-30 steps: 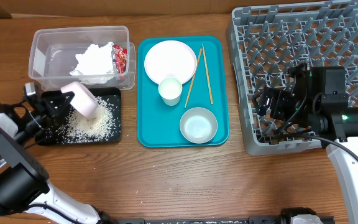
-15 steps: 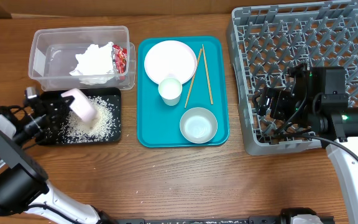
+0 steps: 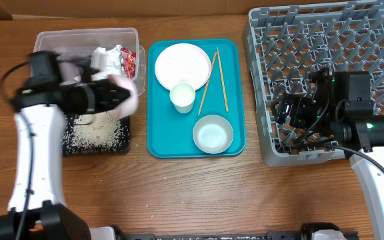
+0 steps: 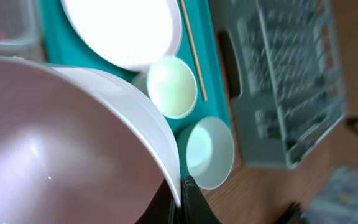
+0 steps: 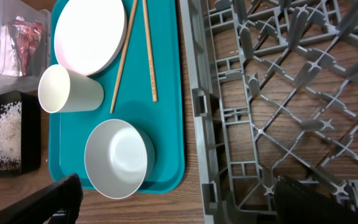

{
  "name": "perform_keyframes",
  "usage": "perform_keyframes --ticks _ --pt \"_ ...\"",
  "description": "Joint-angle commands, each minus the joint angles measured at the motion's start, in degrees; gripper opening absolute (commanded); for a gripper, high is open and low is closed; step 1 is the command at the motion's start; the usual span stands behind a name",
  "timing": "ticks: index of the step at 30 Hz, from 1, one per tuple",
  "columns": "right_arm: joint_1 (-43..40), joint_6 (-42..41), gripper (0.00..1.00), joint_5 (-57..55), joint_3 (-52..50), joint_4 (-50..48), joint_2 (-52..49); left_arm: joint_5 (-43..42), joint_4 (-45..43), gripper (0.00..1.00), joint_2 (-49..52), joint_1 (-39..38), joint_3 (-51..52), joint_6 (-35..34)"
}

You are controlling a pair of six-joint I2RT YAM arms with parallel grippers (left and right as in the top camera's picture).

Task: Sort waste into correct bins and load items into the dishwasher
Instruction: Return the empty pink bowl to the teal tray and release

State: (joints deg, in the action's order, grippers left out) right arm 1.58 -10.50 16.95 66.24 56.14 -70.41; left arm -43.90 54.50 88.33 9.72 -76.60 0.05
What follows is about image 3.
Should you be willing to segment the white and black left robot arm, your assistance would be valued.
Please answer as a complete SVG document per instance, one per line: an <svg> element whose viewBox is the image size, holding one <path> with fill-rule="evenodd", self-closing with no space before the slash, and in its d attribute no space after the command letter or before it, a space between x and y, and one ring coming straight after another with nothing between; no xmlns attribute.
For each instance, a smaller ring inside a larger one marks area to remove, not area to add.
<svg viewBox="0 0 384 240"><path fill-rule="evenodd" d="M94 80L94 57L62 59L54 51L29 54L31 76L9 98L18 151L8 213L0 216L0 239L125 239L117 225L92 228L68 209L62 186L62 136L67 115L111 112L132 115L138 93L132 79L109 75Z"/></svg>

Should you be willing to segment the pink bowl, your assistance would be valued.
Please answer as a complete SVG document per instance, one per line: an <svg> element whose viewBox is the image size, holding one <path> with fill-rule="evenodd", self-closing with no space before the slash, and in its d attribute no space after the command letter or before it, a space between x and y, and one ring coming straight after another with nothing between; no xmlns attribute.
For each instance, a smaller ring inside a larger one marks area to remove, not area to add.
<svg viewBox="0 0 384 240"><path fill-rule="evenodd" d="M109 111L110 116L115 120L120 120L133 115L139 106L139 96L134 81L122 75L110 75L109 80L119 87L127 89L130 94L126 100Z"/></svg>

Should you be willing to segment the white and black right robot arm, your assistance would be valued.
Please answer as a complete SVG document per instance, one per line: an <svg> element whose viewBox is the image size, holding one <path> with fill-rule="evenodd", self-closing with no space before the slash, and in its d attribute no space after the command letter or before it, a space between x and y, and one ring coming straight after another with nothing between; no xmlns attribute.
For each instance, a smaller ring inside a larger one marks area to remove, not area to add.
<svg viewBox="0 0 384 240"><path fill-rule="evenodd" d="M384 115L373 112L371 75L367 71L333 72L325 67L309 74L312 97L284 93L271 104L278 124L302 129L296 149L339 149L359 179L373 234L384 239Z"/></svg>

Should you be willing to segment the pale green plastic cup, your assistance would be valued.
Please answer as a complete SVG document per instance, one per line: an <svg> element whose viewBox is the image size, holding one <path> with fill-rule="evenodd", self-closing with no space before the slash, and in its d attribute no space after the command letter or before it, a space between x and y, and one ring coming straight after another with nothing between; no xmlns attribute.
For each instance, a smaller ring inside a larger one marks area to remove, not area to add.
<svg viewBox="0 0 384 240"><path fill-rule="evenodd" d="M170 90L169 97L178 112L188 113L193 108L195 90L190 84L179 83Z"/></svg>

